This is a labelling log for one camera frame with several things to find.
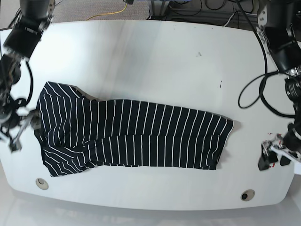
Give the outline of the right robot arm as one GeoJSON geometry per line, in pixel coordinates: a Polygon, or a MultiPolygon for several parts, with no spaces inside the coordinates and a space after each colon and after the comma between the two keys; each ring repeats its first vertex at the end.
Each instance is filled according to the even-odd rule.
{"type": "Polygon", "coordinates": [[[22,0],[20,9],[10,23],[12,31],[4,42],[6,53],[0,58],[0,138],[7,141],[12,152],[21,150],[20,137],[28,126],[40,128],[41,113],[29,111],[20,116],[17,110],[26,107],[33,95],[33,74],[29,66],[37,44],[49,27],[55,9],[54,0],[22,0]],[[21,61],[30,75],[30,90],[26,99],[14,100],[10,94],[21,77],[21,61]]]}

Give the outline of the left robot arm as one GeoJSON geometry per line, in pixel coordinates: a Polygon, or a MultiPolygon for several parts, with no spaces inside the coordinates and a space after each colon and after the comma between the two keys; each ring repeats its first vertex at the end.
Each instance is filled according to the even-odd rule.
{"type": "Polygon", "coordinates": [[[265,65],[267,55],[277,68],[261,75],[258,99],[275,115],[291,118],[287,133],[276,134],[272,140],[261,143],[261,156],[258,161],[260,171],[269,169],[279,162],[281,166],[293,164],[294,173],[301,173],[301,48],[293,29],[293,19],[297,14],[298,0],[261,0],[257,12],[258,26],[252,26],[263,52],[265,65]],[[294,114],[284,114],[273,108],[264,97],[267,79],[278,74],[287,76],[285,93],[292,101],[294,114]]]}

